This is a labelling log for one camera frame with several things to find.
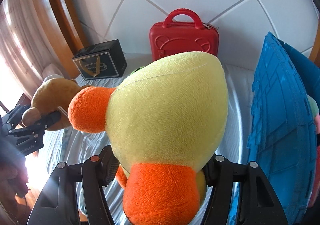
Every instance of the suitcase handle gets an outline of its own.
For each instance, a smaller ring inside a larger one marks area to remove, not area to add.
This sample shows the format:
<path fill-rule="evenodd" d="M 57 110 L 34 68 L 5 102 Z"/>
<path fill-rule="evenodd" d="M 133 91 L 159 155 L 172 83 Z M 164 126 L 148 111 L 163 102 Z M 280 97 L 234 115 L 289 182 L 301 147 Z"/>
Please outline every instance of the suitcase handle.
<path fill-rule="evenodd" d="M 162 24 L 162 27 L 163 28 L 171 27 L 172 19 L 177 15 L 187 15 L 187 16 L 189 16 L 195 22 L 195 28 L 196 29 L 204 29 L 204 26 L 203 26 L 202 21 L 199 18 L 199 16 L 195 12 L 193 12 L 192 10 L 187 9 L 187 8 L 178 8 L 178 9 L 174 10 L 173 12 L 171 12 L 167 16 L 167 18 L 164 20 L 164 22 Z"/>

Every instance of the red case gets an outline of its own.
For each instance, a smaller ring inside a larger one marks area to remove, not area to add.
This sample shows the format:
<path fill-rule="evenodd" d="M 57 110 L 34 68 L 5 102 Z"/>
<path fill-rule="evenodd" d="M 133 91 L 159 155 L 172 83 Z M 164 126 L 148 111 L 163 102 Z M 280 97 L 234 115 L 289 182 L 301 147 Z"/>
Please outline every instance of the red case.
<path fill-rule="evenodd" d="M 194 22 L 172 21 L 180 14 L 191 17 Z M 154 24 L 150 29 L 149 40 L 154 61 L 187 51 L 203 51 L 215 56 L 218 54 L 217 30 L 202 23 L 195 12 L 186 8 L 176 9 L 163 22 Z"/>

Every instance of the stuffed animal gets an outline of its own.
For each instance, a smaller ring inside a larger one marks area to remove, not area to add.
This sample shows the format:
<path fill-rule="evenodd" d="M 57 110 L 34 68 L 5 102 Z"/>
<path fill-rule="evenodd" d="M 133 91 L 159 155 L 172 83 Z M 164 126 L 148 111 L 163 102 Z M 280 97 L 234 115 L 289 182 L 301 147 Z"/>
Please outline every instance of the stuffed animal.
<path fill-rule="evenodd" d="M 68 116 L 77 130 L 107 132 L 132 224 L 187 225 L 206 195 L 202 168 L 223 137 L 227 111 L 217 57 L 185 52 L 151 63 L 116 88 L 83 89 Z"/>
<path fill-rule="evenodd" d="M 61 112 L 61 119 L 50 128 L 55 131 L 71 126 L 67 110 L 72 98 L 82 89 L 91 85 L 80 87 L 75 80 L 68 80 L 60 75 L 48 76 L 36 90 L 31 100 L 31 108 L 22 116 L 22 124 L 30 126 L 43 116 L 54 111 Z"/>

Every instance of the silver screw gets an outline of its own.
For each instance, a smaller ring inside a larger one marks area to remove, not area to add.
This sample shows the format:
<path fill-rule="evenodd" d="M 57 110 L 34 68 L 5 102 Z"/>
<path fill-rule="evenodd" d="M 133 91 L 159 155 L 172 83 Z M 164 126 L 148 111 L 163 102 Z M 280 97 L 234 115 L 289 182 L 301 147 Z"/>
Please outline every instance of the silver screw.
<path fill-rule="evenodd" d="M 256 162 L 250 162 L 250 166 L 253 168 L 257 168 L 258 164 Z"/>
<path fill-rule="evenodd" d="M 216 156 L 216 160 L 218 162 L 223 162 L 224 161 L 224 157 L 223 156 Z"/>
<path fill-rule="evenodd" d="M 58 165 L 57 165 L 57 167 L 58 168 L 64 168 L 66 166 L 66 163 L 65 162 L 60 162 Z"/>

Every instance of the curtain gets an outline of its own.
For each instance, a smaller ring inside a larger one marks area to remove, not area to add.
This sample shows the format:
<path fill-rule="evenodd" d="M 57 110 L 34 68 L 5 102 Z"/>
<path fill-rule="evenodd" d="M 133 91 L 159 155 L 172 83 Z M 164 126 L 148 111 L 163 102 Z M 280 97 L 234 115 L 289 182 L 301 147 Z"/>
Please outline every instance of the curtain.
<path fill-rule="evenodd" d="M 29 98 L 42 84 L 48 67 L 54 65 L 57 74 L 68 77 L 43 32 L 32 0 L 4 0 L 0 5 L 0 56 Z"/>

